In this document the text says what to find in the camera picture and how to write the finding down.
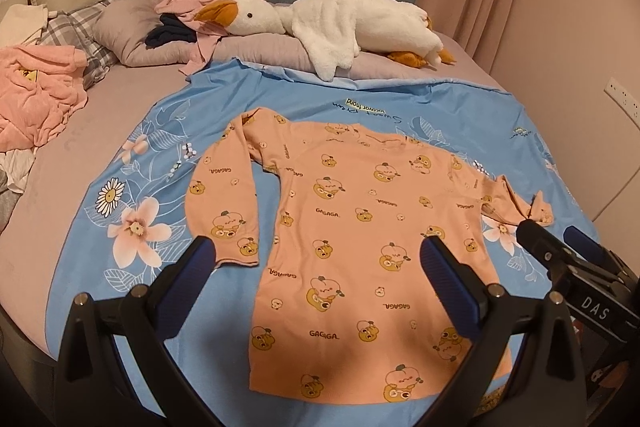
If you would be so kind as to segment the orange cartoon print shirt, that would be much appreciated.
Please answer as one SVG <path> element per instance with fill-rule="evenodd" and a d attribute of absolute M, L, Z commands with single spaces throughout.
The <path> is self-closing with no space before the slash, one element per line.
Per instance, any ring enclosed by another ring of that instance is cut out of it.
<path fill-rule="evenodd" d="M 253 169 L 280 181 L 259 257 Z M 544 195 L 522 197 L 453 153 L 359 124 L 294 122 L 258 107 L 204 152 L 186 222 L 222 265 L 262 264 L 250 329 L 250 389 L 320 404 L 416 400 L 442 391 L 470 347 L 419 260 L 439 237 L 494 283 L 486 246 L 514 251 L 523 220 L 552 225 Z"/>

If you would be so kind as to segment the white grey clothes heap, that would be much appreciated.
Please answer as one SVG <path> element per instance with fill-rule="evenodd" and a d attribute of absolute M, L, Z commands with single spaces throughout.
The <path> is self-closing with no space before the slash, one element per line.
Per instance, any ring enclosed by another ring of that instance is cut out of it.
<path fill-rule="evenodd" d="M 26 190 L 36 149 L 0 153 L 0 232 L 8 225 L 17 201 Z"/>

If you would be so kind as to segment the pink crumpled clothes pile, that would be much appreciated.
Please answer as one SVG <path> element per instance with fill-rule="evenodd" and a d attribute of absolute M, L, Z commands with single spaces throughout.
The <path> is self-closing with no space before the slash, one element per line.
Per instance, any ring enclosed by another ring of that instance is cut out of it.
<path fill-rule="evenodd" d="M 50 142 L 88 101 L 87 57 L 74 46 L 1 49 L 1 150 Z"/>

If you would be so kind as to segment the blue floral quilt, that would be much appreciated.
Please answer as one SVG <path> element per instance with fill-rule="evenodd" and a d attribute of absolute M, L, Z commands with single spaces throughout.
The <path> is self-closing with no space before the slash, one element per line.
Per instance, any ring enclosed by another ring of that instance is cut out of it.
<path fill-rule="evenodd" d="M 469 351 L 420 265 L 439 236 L 541 297 L 516 226 L 596 228 L 523 106 L 436 80 L 337 81 L 239 61 L 154 103 L 65 237 L 44 338 L 73 298 L 153 283 L 198 236 L 206 283 L 169 353 L 230 426 L 411 426 Z"/>

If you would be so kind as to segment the dark navy garment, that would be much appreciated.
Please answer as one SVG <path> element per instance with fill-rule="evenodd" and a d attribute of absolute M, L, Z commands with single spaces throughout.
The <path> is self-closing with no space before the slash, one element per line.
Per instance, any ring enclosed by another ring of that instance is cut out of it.
<path fill-rule="evenodd" d="M 196 43 L 196 31 L 179 20 L 176 14 L 160 14 L 160 24 L 153 28 L 145 37 L 144 43 L 148 48 L 156 49 L 171 42 Z"/>

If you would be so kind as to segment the plaid grey pillow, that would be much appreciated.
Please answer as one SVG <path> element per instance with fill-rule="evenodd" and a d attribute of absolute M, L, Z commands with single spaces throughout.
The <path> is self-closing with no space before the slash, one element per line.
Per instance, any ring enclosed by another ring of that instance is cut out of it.
<path fill-rule="evenodd" d="M 73 46 L 84 51 L 87 65 L 84 70 L 84 89 L 89 90 L 100 82 L 118 60 L 116 55 L 93 39 L 93 26 L 102 12 L 113 2 L 100 0 L 72 12 L 58 12 L 48 21 L 47 28 L 38 41 L 42 46 Z"/>

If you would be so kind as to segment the pink garment on pillow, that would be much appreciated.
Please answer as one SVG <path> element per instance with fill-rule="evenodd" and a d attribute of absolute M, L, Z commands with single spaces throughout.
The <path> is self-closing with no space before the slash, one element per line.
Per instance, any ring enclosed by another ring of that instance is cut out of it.
<path fill-rule="evenodd" d="M 194 29 L 198 35 L 198 41 L 194 44 L 190 60 L 180 69 L 183 75 L 195 74 L 212 58 L 218 40 L 227 35 L 224 28 L 213 24 L 199 22 L 195 19 L 196 13 L 217 0 L 163 0 L 156 7 L 158 15 L 163 13 L 176 14 L 186 26 Z"/>

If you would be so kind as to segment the white goose plush toy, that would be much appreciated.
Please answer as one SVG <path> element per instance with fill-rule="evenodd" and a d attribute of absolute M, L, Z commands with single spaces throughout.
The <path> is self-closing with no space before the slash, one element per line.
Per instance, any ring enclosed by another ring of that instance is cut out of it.
<path fill-rule="evenodd" d="M 405 1 L 215 0 L 196 12 L 194 20 L 215 24 L 232 36 L 288 34 L 300 42 L 324 81 L 337 69 L 350 69 L 362 51 L 414 68 L 456 62 L 427 12 Z"/>

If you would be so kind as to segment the white folded cloth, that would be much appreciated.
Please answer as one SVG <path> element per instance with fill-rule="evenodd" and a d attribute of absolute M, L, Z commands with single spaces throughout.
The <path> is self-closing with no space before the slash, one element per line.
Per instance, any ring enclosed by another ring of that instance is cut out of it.
<path fill-rule="evenodd" d="M 45 5 L 14 4 L 0 24 L 0 46 L 36 44 L 47 28 L 50 11 Z"/>

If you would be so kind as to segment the white wall socket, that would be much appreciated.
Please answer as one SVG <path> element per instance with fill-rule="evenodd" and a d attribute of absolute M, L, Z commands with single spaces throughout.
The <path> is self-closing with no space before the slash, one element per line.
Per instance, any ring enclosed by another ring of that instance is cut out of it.
<path fill-rule="evenodd" d="M 604 93 L 640 128 L 640 104 L 617 80 L 608 80 Z"/>

